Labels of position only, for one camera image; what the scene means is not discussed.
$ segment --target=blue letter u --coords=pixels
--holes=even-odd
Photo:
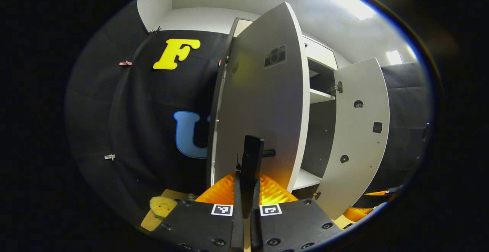
[[[207,148],[200,148],[194,144],[195,123],[201,116],[191,111],[177,111],[173,114],[176,120],[176,147],[185,156],[191,158],[206,158]]]

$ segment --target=yellow letter f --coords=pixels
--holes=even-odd
[[[178,60],[183,61],[188,57],[190,47],[196,49],[201,46],[201,42],[197,39],[169,39],[166,41],[166,44],[168,44],[166,49],[159,61],[154,63],[153,69],[175,69],[175,57],[177,55]]]

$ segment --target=orange padding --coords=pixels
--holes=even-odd
[[[384,196],[387,191],[380,191],[380,192],[374,192],[374,193],[367,193],[364,194],[366,196]]]
[[[234,205],[234,176],[236,172],[225,176],[207,189],[196,202]],[[290,194],[270,177],[260,174],[260,205],[271,205],[296,201]]]
[[[372,212],[373,208],[353,208],[348,207],[348,209],[343,213],[347,219],[358,222],[362,218],[364,218],[368,213]]]

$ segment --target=ceiling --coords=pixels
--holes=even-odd
[[[398,50],[403,62],[416,59],[395,26],[380,14],[358,20],[332,0],[173,0],[173,9],[220,7],[264,14],[282,2],[288,2],[303,32],[333,48],[352,63],[377,57],[388,65],[386,52]]]

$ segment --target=open cabinet door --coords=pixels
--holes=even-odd
[[[234,38],[215,104],[211,185],[236,170],[245,136],[252,135],[276,151],[262,160],[261,172],[292,191],[309,120],[309,69],[301,41],[297,18],[285,2]]]
[[[389,133],[389,98],[375,58],[334,74],[343,91],[336,92],[335,137],[317,203],[337,219],[365,192],[381,164]]]

